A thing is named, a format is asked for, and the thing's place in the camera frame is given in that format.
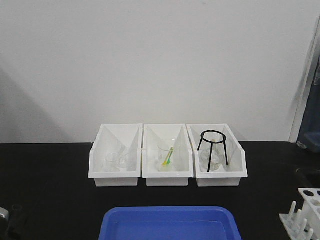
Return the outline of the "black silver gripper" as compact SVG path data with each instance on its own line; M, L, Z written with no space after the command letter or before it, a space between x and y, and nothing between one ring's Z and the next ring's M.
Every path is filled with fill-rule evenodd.
M8 237L22 237L27 229L28 222L33 214L30 211L22 211L21 218L17 225L11 225L11 216L9 220L9 211L0 207L0 217L9 221L7 236Z

